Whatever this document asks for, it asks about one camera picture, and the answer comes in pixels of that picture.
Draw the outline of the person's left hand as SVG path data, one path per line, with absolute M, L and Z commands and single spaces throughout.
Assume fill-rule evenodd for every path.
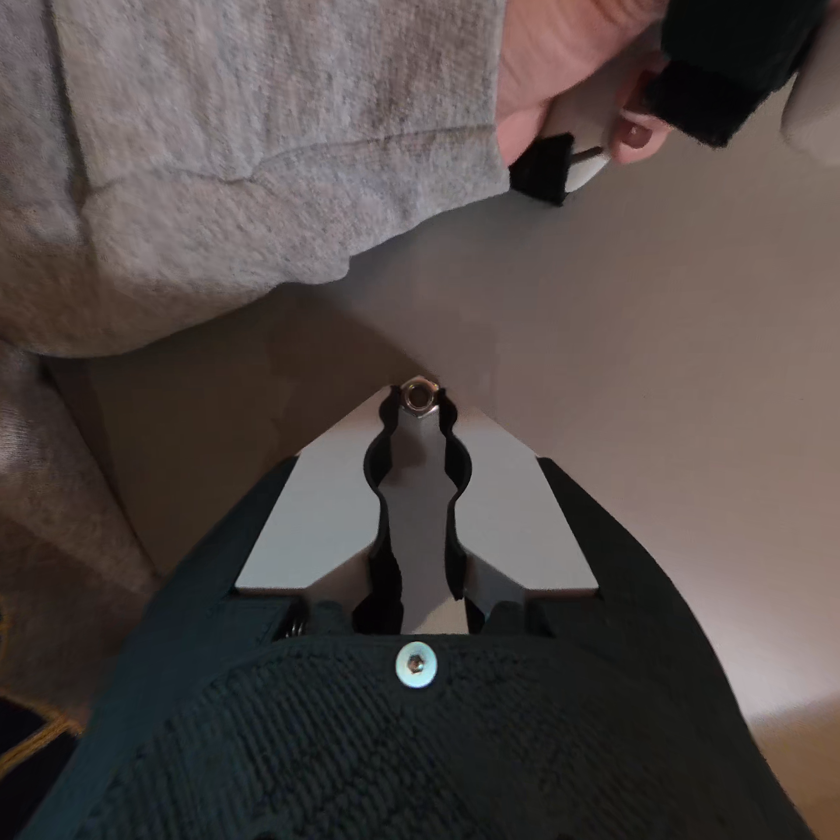
M 665 15 L 666 1 L 510 1 L 497 73 L 497 141 L 513 165 L 552 101 L 612 60 Z

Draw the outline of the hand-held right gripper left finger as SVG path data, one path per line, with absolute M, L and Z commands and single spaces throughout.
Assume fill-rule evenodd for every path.
M 381 484 L 401 393 L 387 386 L 297 456 L 235 583 L 241 595 L 338 603 L 355 630 L 399 634 L 403 577 Z

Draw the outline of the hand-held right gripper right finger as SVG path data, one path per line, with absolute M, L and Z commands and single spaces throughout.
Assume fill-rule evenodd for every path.
M 594 596 L 599 586 L 539 457 L 474 407 L 439 393 L 447 506 L 444 569 L 478 634 L 501 603 Z

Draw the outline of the steel hex nut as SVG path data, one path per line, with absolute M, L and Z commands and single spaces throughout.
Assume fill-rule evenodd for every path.
M 438 411 L 439 385 L 422 375 L 405 381 L 400 387 L 402 410 L 416 418 L 425 418 Z

